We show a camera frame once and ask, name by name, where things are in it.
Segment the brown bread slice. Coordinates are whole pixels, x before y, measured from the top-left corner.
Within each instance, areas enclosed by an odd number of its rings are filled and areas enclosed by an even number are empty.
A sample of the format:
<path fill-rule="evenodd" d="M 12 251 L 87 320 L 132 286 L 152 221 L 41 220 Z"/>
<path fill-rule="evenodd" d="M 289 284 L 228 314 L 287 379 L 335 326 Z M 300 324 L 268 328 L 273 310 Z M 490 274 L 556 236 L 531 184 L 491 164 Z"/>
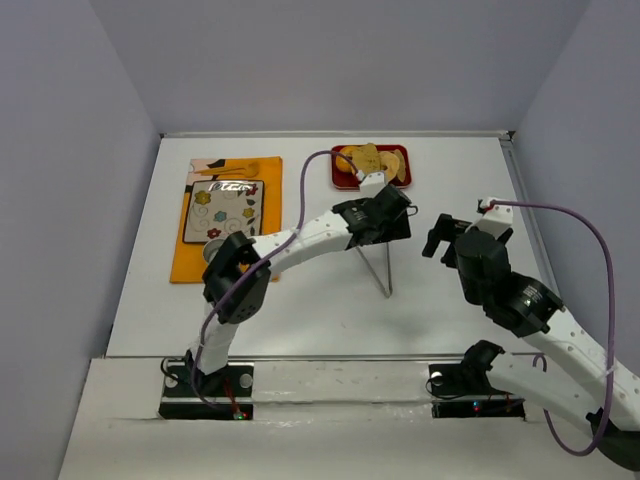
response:
<path fill-rule="evenodd" d="M 343 154 L 348 156 L 354 166 L 365 175 L 382 170 L 381 157 L 374 144 L 348 146 L 343 149 Z"/>

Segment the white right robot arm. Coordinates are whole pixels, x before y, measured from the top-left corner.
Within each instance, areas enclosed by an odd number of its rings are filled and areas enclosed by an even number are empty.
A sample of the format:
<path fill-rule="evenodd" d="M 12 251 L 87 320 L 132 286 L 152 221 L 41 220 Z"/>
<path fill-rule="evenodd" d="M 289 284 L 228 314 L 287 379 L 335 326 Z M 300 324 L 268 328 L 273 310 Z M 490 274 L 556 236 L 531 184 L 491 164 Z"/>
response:
<path fill-rule="evenodd" d="M 441 261 L 457 271 L 465 300 L 570 379 L 563 381 L 480 340 L 459 363 L 431 367 L 433 396 L 518 395 L 591 435 L 597 450 L 616 465 L 638 471 L 638 375 L 609 358 L 608 349 L 578 324 L 558 295 L 512 270 L 506 249 L 512 223 L 510 210 L 486 210 L 475 222 L 442 214 L 428 232 L 422 254 L 431 258 L 446 243 Z"/>

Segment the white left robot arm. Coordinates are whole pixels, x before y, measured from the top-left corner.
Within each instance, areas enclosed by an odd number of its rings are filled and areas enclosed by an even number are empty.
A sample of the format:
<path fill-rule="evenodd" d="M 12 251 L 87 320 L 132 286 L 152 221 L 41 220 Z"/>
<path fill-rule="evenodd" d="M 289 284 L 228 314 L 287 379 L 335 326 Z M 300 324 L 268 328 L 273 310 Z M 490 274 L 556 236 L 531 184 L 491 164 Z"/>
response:
<path fill-rule="evenodd" d="M 202 275 L 208 310 L 186 356 L 191 383 L 226 367 L 238 326 L 261 309 L 274 277 L 322 255 L 407 239 L 412 208 L 403 191 L 387 185 L 293 229 L 257 237 L 236 232 L 209 242 Z"/>

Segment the small bread piece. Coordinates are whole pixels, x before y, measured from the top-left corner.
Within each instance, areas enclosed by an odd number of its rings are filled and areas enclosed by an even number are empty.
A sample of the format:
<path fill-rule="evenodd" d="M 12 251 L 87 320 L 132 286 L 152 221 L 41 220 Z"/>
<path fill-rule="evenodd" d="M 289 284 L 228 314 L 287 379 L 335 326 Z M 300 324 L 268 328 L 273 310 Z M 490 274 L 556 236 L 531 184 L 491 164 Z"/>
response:
<path fill-rule="evenodd" d="M 404 183 L 406 180 L 406 172 L 407 172 L 407 163 L 406 163 L 406 158 L 405 155 L 402 153 L 401 150 L 396 149 L 395 150 L 395 154 L 399 159 L 399 166 L 398 166 L 398 171 L 397 171 L 397 179 L 401 182 Z"/>

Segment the red tray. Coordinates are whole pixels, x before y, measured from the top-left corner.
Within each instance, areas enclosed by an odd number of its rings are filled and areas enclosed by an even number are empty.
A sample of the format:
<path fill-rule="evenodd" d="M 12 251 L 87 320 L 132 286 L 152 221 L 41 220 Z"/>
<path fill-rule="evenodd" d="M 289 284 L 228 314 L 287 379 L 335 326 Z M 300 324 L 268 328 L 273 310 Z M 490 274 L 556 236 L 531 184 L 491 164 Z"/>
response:
<path fill-rule="evenodd" d="M 411 184 L 412 181 L 412 177 L 411 177 L 411 170 L 410 170 L 410 163 L 409 163 L 409 155 L 408 155 L 408 151 L 407 149 L 402 146 L 402 145 L 395 145 L 395 144 L 374 144 L 378 150 L 378 152 L 380 153 L 381 151 L 391 151 L 391 152 L 395 152 L 396 149 L 399 149 L 402 151 L 402 153 L 405 155 L 406 158 L 406 163 L 407 163 L 407 172 L 406 172 L 406 180 L 404 183 L 401 183 L 400 181 L 398 181 L 397 179 L 395 179 L 394 181 L 390 182 L 391 184 L 399 187 L 399 188 L 405 188 L 408 187 Z M 339 150 L 347 145 L 338 145 L 335 146 L 333 148 L 333 150 L 335 152 L 339 152 Z M 355 173 L 353 174 L 347 174 L 347 173 L 343 173 L 341 171 L 339 171 L 335 164 L 334 164 L 334 159 L 337 155 L 333 155 L 331 157 L 330 160 L 330 165 L 331 165 L 331 180 L 332 183 L 334 185 L 334 187 L 338 190 L 343 190 L 343 191 L 356 191 L 359 189 L 358 187 L 358 180 L 356 179 Z"/>

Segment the orange glazed donut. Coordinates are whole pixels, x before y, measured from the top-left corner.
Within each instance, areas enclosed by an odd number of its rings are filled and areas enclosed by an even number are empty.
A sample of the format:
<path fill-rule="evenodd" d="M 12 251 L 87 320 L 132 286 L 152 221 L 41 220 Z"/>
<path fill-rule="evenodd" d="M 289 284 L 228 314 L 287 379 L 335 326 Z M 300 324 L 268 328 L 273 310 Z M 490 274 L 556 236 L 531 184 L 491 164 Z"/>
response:
<path fill-rule="evenodd" d="M 347 174 L 353 174 L 355 172 L 351 162 L 353 160 L 353 153 L 357 149 L 358 147 L 355 145 L 347 145 L 339 150 L 339 155 L 334 159 L 334 164 L 339 171 Z"/>

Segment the wooden spoon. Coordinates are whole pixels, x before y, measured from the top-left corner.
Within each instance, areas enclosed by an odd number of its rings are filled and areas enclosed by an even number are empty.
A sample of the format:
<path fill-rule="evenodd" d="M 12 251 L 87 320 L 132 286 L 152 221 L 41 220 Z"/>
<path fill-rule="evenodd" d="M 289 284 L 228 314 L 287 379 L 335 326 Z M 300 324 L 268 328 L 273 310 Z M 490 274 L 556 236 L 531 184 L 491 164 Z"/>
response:
<path fill-rule="evenodd" d="M 249 162 L 240 166 L 214 167 L 195 171 L 195 174 L 201 176 L 220 176 L 223 174 L 240 174 L 243 177 L 252 178 L 259 173 L 259 163 Z"/>

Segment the floral square plate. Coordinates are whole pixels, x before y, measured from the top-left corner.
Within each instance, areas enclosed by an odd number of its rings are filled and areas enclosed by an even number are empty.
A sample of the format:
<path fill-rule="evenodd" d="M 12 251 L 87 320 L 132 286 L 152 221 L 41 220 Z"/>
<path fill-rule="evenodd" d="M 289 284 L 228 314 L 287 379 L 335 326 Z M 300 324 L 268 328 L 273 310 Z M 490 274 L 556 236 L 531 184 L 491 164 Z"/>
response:
<path fill-rule="evenodd" d="M 192 186 L 182 240 L 206 244 L 241 231 L 246 237 L 262 233 L 264 182 L 207 180 Z"/>

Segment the small metal cup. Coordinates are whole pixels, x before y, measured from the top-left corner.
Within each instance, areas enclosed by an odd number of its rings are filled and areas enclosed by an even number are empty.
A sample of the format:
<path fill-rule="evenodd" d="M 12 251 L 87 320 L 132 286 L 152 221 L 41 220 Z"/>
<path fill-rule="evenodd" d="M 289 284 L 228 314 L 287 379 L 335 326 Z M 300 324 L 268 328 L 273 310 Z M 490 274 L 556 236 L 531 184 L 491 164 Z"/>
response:
<path fill-rule="evenodd" d="M 222 245 L 224 244 L 224 240 L 222 239 L 213 239 L 207 242 L 202 251 L 203 259 L 206 264 L 210 264 L 217 252 L 220 250 Z"/>

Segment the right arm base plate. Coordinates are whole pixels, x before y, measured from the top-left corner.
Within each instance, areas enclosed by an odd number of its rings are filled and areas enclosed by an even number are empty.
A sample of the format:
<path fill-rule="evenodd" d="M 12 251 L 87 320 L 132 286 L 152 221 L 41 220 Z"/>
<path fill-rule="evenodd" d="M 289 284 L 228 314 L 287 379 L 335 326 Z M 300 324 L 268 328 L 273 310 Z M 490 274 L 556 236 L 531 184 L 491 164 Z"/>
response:
<path fill-rule="evenodd" d="M 521 397 L 493 388 L 484 374 L 461 363 L 430 364 L 425 389 L 436 419 L 526 418 Z"/>

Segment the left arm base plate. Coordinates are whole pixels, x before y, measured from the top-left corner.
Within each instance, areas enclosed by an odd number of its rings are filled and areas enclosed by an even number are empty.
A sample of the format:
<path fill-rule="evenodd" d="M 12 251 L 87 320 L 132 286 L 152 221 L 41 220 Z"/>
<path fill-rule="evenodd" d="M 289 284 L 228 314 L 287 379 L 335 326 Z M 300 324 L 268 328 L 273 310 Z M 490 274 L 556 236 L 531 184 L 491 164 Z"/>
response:
<path fill-rule="evenodd" d="M 222 370 L 196 376 L 196 391 L 183 359 L 160 363 L 164 384 L 158 415 L 165 420 L 252 420 L 254 413 L 252 363 L 231 363 Z"/>

